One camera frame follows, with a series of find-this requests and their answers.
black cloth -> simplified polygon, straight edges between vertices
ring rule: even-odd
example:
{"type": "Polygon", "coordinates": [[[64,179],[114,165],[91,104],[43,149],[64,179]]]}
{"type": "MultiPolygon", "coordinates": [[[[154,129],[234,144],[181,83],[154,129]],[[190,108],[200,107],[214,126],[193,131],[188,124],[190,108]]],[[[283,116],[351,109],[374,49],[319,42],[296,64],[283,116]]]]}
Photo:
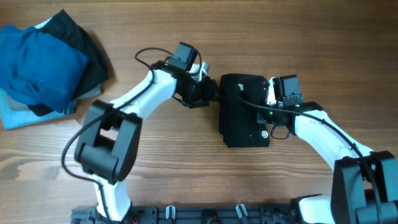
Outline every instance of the black cloth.
{"type": "MultiPolygon", "coordinates": [[[[86,70],[73,94],[73,100],[108,79],[106,60],[94,40],[63,9],[54,15],[39,31],[44,34],[51,34],[90,58],[86,70]]],[[[43,116],[52,112],[44,104],[28,105],[28,107],[37,116],[43,116]]]]}
{"type": "Polygon", "coordinates": [[[257,123],[257,108],[245,105],[238,95],[258,104],[266,100],[266,86],[267,80],[262,76],[221,76],[219,131],[228,147],[268,147],[270,140],[267,127],[257,123]]]}

logo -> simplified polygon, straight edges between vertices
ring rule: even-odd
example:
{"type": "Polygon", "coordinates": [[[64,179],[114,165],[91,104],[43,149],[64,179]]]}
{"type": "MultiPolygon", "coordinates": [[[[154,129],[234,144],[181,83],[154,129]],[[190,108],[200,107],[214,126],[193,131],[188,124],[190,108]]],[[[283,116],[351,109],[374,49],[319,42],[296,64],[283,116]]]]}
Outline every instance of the logo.
{"type": "Polygon", "coordinates": [[[238,86],[240,87],[241,91],[243,91],[243,85],[239,83],[238,86]]]}
{"type": "Polygon", "coordinates": [[[268,138],[268,132],[267,132],[267,131],[262,131],[262,132],[261,132],[261,136],[262,136],[263,138],[268,138]]]}

black base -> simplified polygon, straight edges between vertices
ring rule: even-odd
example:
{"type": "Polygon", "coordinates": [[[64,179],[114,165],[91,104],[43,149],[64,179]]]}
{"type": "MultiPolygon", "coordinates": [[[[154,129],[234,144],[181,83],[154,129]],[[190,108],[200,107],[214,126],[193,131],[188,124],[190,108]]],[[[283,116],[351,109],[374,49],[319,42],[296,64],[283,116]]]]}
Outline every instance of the black base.
{"type": "MultiPolygon", "coordinates": [[[[175,219],[166,219],[166,208],[151,206],[132,206],[122,224],[288,224],[304,223],[297,206],[298,200],[291,203],[247,206],[247,216],[238,217],[235,207],[182,207],[175,208],[175,219]],[[217,219],[209,219],[209,213],[216,214],[217,219]]],[[[96,207],[73,209],[71,224],[108,224],[96,207]]]]}

cable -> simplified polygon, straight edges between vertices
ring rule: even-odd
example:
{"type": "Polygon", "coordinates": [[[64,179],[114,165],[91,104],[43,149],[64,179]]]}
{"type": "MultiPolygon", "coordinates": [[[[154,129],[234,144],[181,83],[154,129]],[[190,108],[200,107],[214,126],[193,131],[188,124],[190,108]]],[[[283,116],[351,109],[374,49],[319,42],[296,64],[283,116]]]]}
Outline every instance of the cable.
{"type": "Polygon", "coordinates": [[[167,56],[163,61],[166,62],[171,58],[171,56],[167,56]]]}
{"type": "Polygon", "coordinates": [[[113,109],[112,111],[110,111],[110,112],[108,112],[108,113],[102,114],[101,116],[95,118],[94,120],[92,120],[92,121],[90,121],[89,123],[87,123],[86,125],[84,125],[84,126],[83,126],[75,135],[73,135],[72,138],[67,142],[67,144],[66,144],[65,147],[63,148],[63,152],[62,152],[62,156],[61,156],[61,165],[62,165],[63,169],[65,169],[65,171],[66,171],[69,175],[71,175],[72,177],[75,177],[75,178],[77,178],[77,179],[87,180],[87,181],[94,182],[95,184],[98,185],[98,190],[101,192],[101,201],[102,201],[102,204],[103,204],[103,207],[104,207],[104,212],[105,212],[105,215],[106,215],[106,218],[107,218],[109,224],[113,223],[113,221],[111,220],[111,216],[109,215],[108,208],[107,208],[107,206],[106,206],[106,201],[105,201],[105,199],[104,199],[104,196],[105,196],[105,195],[104,195],[104,190],[103,190],[102,184],[101,184],[99,181],[97,181],[97,180],[94,180],[94,179],[91,179],[91,178],[88,178],[88,177],[83,177],[83,176],[80,176],[80,175],[77,175],[77,174],[72,173],[72,172],[68,169],[68,167],[66,166],[66,164],[65,164],[65,158],[66,158],[66,155],[67,155],[67,152],[68,152],[70,146],[73,144],[73,142],[74,142],[84,131],[86,131],[89,127],[91,127],[92,125],[94,125],[94,124],[97,123],[98,121],[101,121],[101,120],[103,120],[103,119],[105,119],[105,118],[110,117],[111,115],[114,115],[114,114],[117,113],[119,110],[121,110],[122,108],[124,108],[124,107],[126,107],[127,105],[129,105],[131,102],[133,102],[133,101],[136,100],[138,97],[140,97],[142,94],[144,94],[144,93],[155,83],[155,78],[156,78],[156,77],[155,77],[155,71],[154,71],[154,69],[153,69],[148,63],[146,63],[146,62],[144,62],[143,60],[141,60],[141,59],[138,58],[138,55],[139,55],[140,53],[146,51],[146,50],[160,50],[160,51],[163,51],[163,52],[166,52],[166,53],[172,55],[172,53],[169,52],[168,50],[160,49],[160,48],[158,48],[158,47],[148,47],[148,48],[145,48],[145,49],[142,49],[142,50],[138,51],[138,52],[136,53],[136,55],[134,56],[134,58],[135,58],[138,62],[142,63],[143,65],[145,65],[145,66],[147,66],[147,67],[149,68],[149,70],[152,72],[152,80],[149,82],[149,84],[148,84],[143,90],[141,90],[137,95],[135,95],[134,97],[132,97],[130,100],[127,100],[127,101],[126,101],[125,103],[123,103],[121,106],[118,106],[117,108],[113,109]]]}
{"type": "MultiPolygon", "coordinates": [[[[236,90],[239,93],[239,90],[240,90],[239,85],[236,85],[236,90]]],[[[355,143],[352,143],[343,133],[341,133],[341,131],[339,131],[336,127],[334,127],[330,123],[326,122],[324,119],[320,119],[320,118],[317,118],[316,116],[312,116],[310,114],[301,113],[301,112],[297,112],[297,111],[290,111],[290,110],[283,110],[283,109],[278,109],[278,108],[271,108],[271,107],[266,107],[266,106],[255,105],[254,103],[250,103],[250,102],[246,101],[245,99],[243,99],[240,94],[238,94],[238,96],[239,96],[239,100],[240,101],[242,101],[243,103],[247,104],[248,106],[252,106],[254,108],[259,108],[259,109],[264,109],[264,110],[280,111],[280,112],[291,113],[291,114],[296,114],[296,115],[299,115],[299,116],[306,116],[308,118],[312,118],[315,121],[321,122],[321,124],[324,124],[324,125],[328,126],[330,129],[334,130],[335,133],[340,135],[340,137],[342,137],[344,139],[344,141],[347,142],[347,144],[352,148],[352,150],[354,150],[354,152],[357,153],[362,165],[365,167],[365,171],[366,171],[366,173],[369,176],[369,180],[370,180],[370,183],[372,184],[373,191],[374,191],[374,198],[376,200],[377,223],[378,224],[382,224],[380,195],[379,195],[379,190],[378,190],[377,185],[376,185],[376,180],[374,179],[373,173],[371,172],[371,169],[370,169],[368,163],[365,161],[365,158],[363,157],[362,153],[358,150],[358,148],[356,147],[355,143]]]]}
{"type": "Polygon", "coordinates": [[[186,102],[184,102],[184,101],[182,101],[182,100],[176,98],[175,96],[172,96],[172,98],[175,99],[175,100],[177,100],[179,103],[181,103],[182,106],[190,106],[188,103],[186,103],[186,102]]]}

black bracket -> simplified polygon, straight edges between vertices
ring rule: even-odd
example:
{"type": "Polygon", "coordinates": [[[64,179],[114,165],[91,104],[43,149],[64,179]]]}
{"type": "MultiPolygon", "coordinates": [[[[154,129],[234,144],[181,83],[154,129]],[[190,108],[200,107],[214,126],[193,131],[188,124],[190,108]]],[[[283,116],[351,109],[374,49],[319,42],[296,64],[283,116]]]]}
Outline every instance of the black bracket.
{"type": "MultiPolygon", "coordinates": [[[[114,110],[113,105],[96,100],[89,108],[84,125],[114,110]]],[[[81,163],[83,171],[96,174],[110,184],[124,180],[130,173],[137,157],[142,119],[136,114],[120,111],[98,121],[79,138],[75,160],[81,163]],[[119,129],[116,140],[101,135],[101,130],[119,129]]]]}

